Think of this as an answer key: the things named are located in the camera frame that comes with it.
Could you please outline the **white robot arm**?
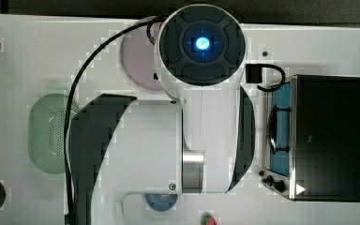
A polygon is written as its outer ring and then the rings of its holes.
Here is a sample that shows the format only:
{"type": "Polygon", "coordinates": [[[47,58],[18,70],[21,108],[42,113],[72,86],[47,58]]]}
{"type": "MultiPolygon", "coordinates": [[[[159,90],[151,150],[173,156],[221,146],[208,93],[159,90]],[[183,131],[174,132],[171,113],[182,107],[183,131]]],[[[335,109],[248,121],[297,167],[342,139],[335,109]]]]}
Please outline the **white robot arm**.
{"type": "Polygon", "coordinates": [[[246,59],[246,38],[227,11],[191,5],[170,15],[154,50],[167,99],[102,94],[70,123],[70,225],[125,225],[132,194],[232,190],[255,149],[246,59]]]}

